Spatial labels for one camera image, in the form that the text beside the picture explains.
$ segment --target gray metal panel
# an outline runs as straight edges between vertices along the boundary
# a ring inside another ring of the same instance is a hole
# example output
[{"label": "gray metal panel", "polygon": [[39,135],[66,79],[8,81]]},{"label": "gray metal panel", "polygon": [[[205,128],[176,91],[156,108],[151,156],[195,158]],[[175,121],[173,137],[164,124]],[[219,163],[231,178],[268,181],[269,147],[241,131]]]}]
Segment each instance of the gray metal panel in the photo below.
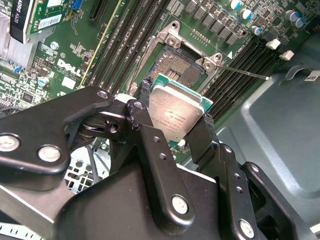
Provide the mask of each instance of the gray metal panel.
[{"label": "gray metal panel", "polygon": [[[287,66],[320,70],[320,36],[311,37]],[[218,129],[237,160],[258,164],[311,227],[320,223],[320,79],[285,81],[274,74]]]}]

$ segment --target sticker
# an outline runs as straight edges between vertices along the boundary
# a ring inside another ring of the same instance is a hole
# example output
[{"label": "sticker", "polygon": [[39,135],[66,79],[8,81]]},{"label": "sticker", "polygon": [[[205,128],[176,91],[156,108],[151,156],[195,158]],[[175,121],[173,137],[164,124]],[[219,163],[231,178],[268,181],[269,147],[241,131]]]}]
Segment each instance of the sticker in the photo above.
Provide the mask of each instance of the sticker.
[{"label": "sticker", "polygon": [[312,71],[304,80],[305,82],[314,82],[320,76],[320,71]]},{"label": "sticker", "polygon": [[48,17],[46,19],[42,19],[39,23],[38,29],[43,29],[43,28],[49,27],[53,24],[59,23],[61,20],[61,17],[62,17],[62,14],[57,15],[57,16]]},{"label": "sticker", "polygon": [[49,0],[48,4],[46,5],[47,8],[55,7],[61,5],[62,0]]},{"label": "sticker", "polygon": [[68,89],[73,90],[75,88],[76,81],[74,81],[71,78],[65,76],[63,78],[63,81],[62,81],[61,85],[64,86],[64,87],[67,87]]}]

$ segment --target motherboard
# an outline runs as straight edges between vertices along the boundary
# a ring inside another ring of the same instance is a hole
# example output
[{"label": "motherboard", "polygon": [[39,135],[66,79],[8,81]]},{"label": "motherboard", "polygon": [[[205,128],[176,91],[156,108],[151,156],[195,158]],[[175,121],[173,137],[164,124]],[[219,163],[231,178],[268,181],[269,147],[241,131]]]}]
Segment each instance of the motherboard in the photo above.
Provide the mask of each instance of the motherboard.
[{"label": "motherboard", "polygon": [[[161,74],[211,100],[219,124],[265,81],[223,66],[269,76],[319,13],[318,0],[0,0],[0,108],[90,85],[134,96]],[[172,152],[190,155],[185,141]]]}]

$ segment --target heatsink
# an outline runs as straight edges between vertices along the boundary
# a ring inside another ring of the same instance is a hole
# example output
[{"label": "heatsink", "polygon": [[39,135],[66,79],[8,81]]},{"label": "heatsink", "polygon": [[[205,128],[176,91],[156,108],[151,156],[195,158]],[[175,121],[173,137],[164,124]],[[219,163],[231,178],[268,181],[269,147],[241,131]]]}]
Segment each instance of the heatsink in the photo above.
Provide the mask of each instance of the heatsink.
[{"label": "heatsink", "polygon": [[32,67],[38,43],[22,44],[10,36],[10,17],[0,12],[0,61],[28,70]]}]

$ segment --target black connector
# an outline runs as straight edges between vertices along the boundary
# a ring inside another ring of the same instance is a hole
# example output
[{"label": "black connector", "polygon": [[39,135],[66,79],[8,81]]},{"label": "black connector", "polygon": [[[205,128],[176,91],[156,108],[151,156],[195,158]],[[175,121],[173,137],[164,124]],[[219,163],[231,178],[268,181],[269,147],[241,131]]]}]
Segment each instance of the black connector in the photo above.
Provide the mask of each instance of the black connector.
[{"label": "black connector", "polygon": [[103,17],[110,0],[95,0],[89,18],[98,23]]}]

